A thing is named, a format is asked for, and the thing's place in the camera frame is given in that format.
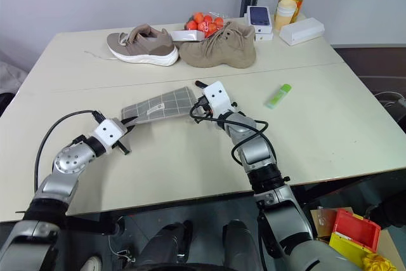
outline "yellow cloth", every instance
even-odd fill
[[[378,254],[367,254],[362,258],[365,271],[396,271],[396,267],[385,257]]]

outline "white table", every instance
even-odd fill
[[[196,79],[220,80],[247,115],[270,123],[266,135],[291,184],[406,168],[405,134],[322,38],[291,48],[275,37],[256,44],[258,61],[248,69],[197,69],[182,61],[156,67],[96,60],[83,53],[82,42],[87,41],[92,52],[110,56],[104,41],[97,41],[109,32],[56,36],[0,118],[0,221],[20,219],[15,211],[27,208],[38,145],[62,115],[98,109],[117,117],[125,106],[182,86],[200,96],[201,90],[193,86]],[[284,83],[292,85],[291,92],[276,109],[266,108],[265,101]],[[49,174],[60,148],[95,126],[90,115],[62,123],[42,154],[40,179]],[[181,117],[144,124],[125,142],[131,154],[115,150],[85,170],[69,214],[251,189],[244,170],[230,157],[231,140],[209,122],[195,124]],[[9,196],[13,200],[4,200]]]

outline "red box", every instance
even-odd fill
[[[351,241],[376,253],[381,227],[361,216],[339,209],[333,232],[345,235]]]

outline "sneaker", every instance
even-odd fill
[[[92,256],[84,263],[81,271],[102,271],[102,261],[97,256]]]
[[[255,29],[237,22],[228,22],[222,29],[199,43],[183,43],[180,57],[194,67],[208,68],[226,63],[247,68],[255,62]]]
[[[115,57],[127,63],[170,66],[178,59],[178,49],[168,32],[155,30],[149,25],[141,25],[129,34],[110,34],[107,45]]]

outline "yellow box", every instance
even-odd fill
[[[372,251],[350,241],[348,238],[349,237],[343,234],[334,232],[331,234],[329,245],[349,261],[352,261],[358,267],[363,268],[362,258],[365,255],[372,253]]]

